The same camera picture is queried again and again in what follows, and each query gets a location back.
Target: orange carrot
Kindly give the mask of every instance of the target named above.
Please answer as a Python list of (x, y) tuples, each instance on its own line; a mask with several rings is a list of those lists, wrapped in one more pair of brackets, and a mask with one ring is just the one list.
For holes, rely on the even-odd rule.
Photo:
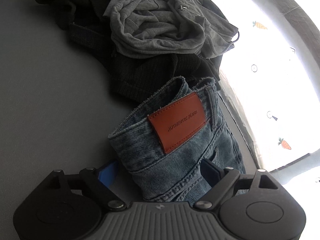
[(283, 140), (283, 138), (279, 138), (279, 141), (278, 142), (278, 145), (281, 145), (284, 149), (288, 149), (288, 150), (291, 150), (291, 147), (289, 146), (289, 144)]
[(253, 27), (257, 26), (259, 29), (267, 30), (267, 28), (263, 26), (261, 23), (258, 23), (258, 22), (252, 22), (252, 23), (253, 23)]

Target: metal zipper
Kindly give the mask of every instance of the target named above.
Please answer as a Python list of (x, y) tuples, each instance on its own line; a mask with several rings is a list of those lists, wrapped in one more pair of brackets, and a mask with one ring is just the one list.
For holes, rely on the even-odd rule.
[[(180, 10), (181, 10), (181, 11), (187, 11), (187, 12), (189, 12), (189, 13), (193, 13), (193, 14), (195, 14), (195, 15), (201, 16), (201, 15), (198, 14), (196, 11), (191, 10), (191, 9), (185, 7), (185, 6), (182, 6), (182, 5), (180, 5)], [(221, 32), (219, 32), (219, 31), (217, 31), (215, 28), (213, 28), (213, 29), (215, 30), (216, 33), (220, 34), (221, 36), (225, 36), (225, 37), (228, 37), (228, 38), (230, 38), (230, 39), (233, 38), (233, 36), (230, 36), (230, 35), (221, 33)]]
[(187, 8), (187, 7), (182, 6), (182, 5), (180, 5), (180, 10), (181, 10), (181, 11), (187, 11), (187, 12), (196, 14), (196, 15), (198, 15), (198, 16), (201, 16), (200, 14), (198, 14), (197, 12), (195, 12), (194, 10), (191, 10), (191, 9), (189, 9), (189, 8)]

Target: black garment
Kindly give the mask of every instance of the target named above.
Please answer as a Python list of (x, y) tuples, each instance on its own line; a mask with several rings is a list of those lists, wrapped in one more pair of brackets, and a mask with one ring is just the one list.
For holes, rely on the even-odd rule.
[(110, 20), (103, 17), (110, 0), (35, 0), (54, 6), (56, 23), (68, 30), (70, 39), (90, 51), (111, 74), (110, 89), (141, 103), (176, 76), (189, 86), (204, 77), (214, 77), (217, 89), (221, 57), (204, 59), (196, 54), (163, 54), (133, 59), (116, 51)]

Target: metal screw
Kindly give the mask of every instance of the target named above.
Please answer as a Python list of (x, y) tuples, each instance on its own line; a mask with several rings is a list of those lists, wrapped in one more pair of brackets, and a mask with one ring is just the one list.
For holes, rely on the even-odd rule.
[(195, 207), (198, 209), (208, 209), (212, 207), (212, 203), (210, 201), (200, 200), (195, 203)]
[(111, 200), (108, 202), (108, 206), (110, 208), (122, 208), (124, 206), (124, 203), (121, 200)]

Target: gray table surface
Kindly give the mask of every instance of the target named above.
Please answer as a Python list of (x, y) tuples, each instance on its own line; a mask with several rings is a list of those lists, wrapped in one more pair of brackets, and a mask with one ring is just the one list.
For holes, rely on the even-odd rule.
[[(13, 212), (53, 169), (78, 173), (114, 158), (107, 136), (133, 108), (109, 93), (105, 68), (68, 41), (49, 6), (0, 0), (0, 239), (19, 239)], [(123, 169), (116, 186), (126, 202), (141, 197)]]

